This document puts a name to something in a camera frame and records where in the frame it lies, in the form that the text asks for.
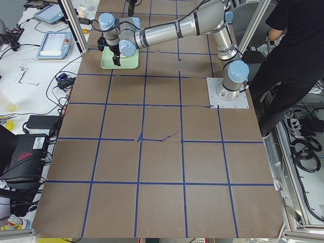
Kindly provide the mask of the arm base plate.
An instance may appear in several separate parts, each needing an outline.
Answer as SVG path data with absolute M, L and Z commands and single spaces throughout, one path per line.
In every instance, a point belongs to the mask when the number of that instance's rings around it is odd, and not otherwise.
M 212 108 L 249 109 L 243 85 L 238 91 L 229 91 L 223 87 L 223 78 L 207 77 L 207 88 Z

